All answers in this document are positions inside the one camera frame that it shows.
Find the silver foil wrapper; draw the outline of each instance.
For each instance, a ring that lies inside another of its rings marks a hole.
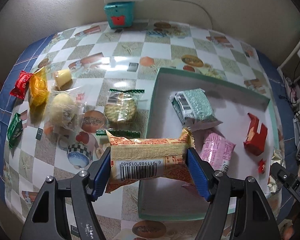
[[[273,155],[272,155],[272,158],[271,158],[271,162],[270,162],[270,166],[273,163],[279,163],[282,167],[284,167],[284,168],[286,167],[284,157],[282,156],[280,150],[274,149]],[[269,181],[268,182],[269,182],[268,183],[268,188],[270,190],[271,195],[275,195],[276,193],[278,193],[281,190],[282,184],[278,180],[274,179],[271,175],[269,176]]]

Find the white cable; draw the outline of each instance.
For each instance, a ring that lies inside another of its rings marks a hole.
[[[197,4],[197,3],[191,2],[191,1],[187,1],[187,0],[171,0],[171,1],[187,2],[187,3],[194,4],[196,6],[199,6],[202,10],[204,10],[204,12],[206,13],[206,15],[208,16],[208,18],[210,20],[210,24],[211,24],[211,29],[213,30],[213,24],[212,24],[211,16],[208,14],[208,12],[205,10],[205,8],[203,8],[200,4]]]

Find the teal snack package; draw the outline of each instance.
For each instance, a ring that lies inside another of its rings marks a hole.
[[[179,91],[170,97],[170,101],[183,126],[191,131],[209,129],[222,123],[215,117],[204,90],[200,88]]]
[[[17,137],[22,133],[22,120],[20,114],[16,113],[8,127],[7,137],[10,149],[14,147]]]

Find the pink snack package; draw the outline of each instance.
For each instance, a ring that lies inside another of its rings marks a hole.
[[[200,158],[210,163],[215,171],[227,173],[235,144],[211,130],[207,130],[204,137]]]

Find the blue gripper pad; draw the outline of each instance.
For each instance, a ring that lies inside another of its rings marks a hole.
[[[201,197],[204,197],[206,200],[209,200],[211,194],[209,192],[208,180],[190,149],[188,149],[187,152],[186,164],[188,166],[194,184],[199,192],[199,195]]]
[[[98,197],[102,196],[109,179],[109,174],[110,174],[110,154],[104,160],[96,178],[94,179],[94,189],[92,192],[92,198],[94,201],[96,201]]]

